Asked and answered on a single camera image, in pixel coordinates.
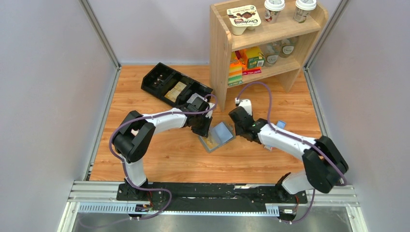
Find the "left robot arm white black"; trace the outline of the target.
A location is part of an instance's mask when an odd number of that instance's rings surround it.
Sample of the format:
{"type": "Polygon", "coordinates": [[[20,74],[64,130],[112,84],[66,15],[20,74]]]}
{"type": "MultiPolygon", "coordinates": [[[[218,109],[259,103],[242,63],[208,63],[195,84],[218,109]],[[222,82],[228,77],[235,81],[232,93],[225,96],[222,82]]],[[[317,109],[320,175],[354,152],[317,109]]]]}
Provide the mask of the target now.
{"type": "Polygon", "coordinates": [[[160,113],[141,114],[130,111],[112,133],[108,143],[110,152],[121,161],[127,183],[135,189],[147,190],[144,187],[147,177],[143,157],[152,137],[164,131],[185,127],[207,137],[217,104],[209,102],[207,98],[197,97],[192,102],[160,113]]]}

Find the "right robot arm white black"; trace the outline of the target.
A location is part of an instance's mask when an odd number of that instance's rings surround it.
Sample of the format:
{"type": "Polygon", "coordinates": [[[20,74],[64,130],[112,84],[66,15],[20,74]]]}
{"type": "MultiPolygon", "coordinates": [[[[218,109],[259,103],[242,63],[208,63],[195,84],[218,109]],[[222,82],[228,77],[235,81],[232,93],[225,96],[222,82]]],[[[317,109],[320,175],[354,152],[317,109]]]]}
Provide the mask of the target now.
{"type": "Polygon", "coordinates": [[[302,161],[304,169],[285,174],[277,183],[288,194],[316,189],[329,193],[340,180],[345,180],[349,166],[331,138],[318,139],[301,136],[284,130],[270,121],[253,116],[242,106],[233,109],[229,116],[236,135],[261,145],[278,148],[302,161]]]}

